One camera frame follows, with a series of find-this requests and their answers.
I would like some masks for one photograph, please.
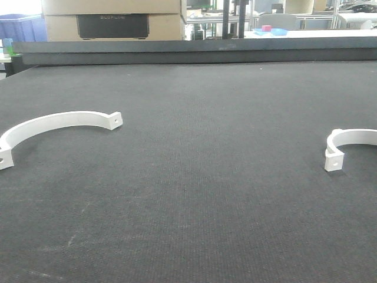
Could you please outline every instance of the black pole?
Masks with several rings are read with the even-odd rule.
[[[223,39],[228,39],[228,23],[229,23],[229,0],[224,0],[223,9]]]
[[[234,8],[233,8],[233,16],[237,15],[237,5],[240,4],[240,0],[234,0]],[[229,33],[232,35],[237,35],[238,26],[236,22],[232,22],[230,24],[230,31]]]
[[[240,23],[239,23],[238,38],[244,38],[245,18],[246,18],[246,0],[241,0],[240,1]]]

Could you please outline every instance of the cardboard box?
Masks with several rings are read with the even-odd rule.
[[[286,14],[312,14],[314,0],[285,0],[284,13]]]
[[[158,41],[183,40],[184,21],[180,14],[151,14],[148,16],[149,35],[138,38],[91,38],[83,39],[79,35],[76,15],[45,16],[48,41]]]
[[[324,11],[326,9],[327,0],[315,0],[314,11]]]
[[[44,15],[181,14],[186,0],[42,0]]]

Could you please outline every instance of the black textured mat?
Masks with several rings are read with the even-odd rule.
[[[46,114],[120,111],[61,129],[0,171],[0,282],[374,283],[377,63],[35,68],[0,81],[0,131]]]

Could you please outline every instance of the blue object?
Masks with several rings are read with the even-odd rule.
[[[261,28],[255,28],[254,33],[257,35],[272,34],[276,36],[284,36],[287,35],[288,30],[282,28],[272,28],[271,31],[262,31]]]
[[[42,15],[0,15],[0,38],[13,41],[47,41],[46,24]]]
[[[1,40],[1,42],[2,42],[3,47],[12,47],[13,39],[12,38],[3,38]]]

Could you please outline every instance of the pink object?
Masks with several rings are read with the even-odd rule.
[[[262,25],[262,31],[271,31],[272,26],[270,25]]]

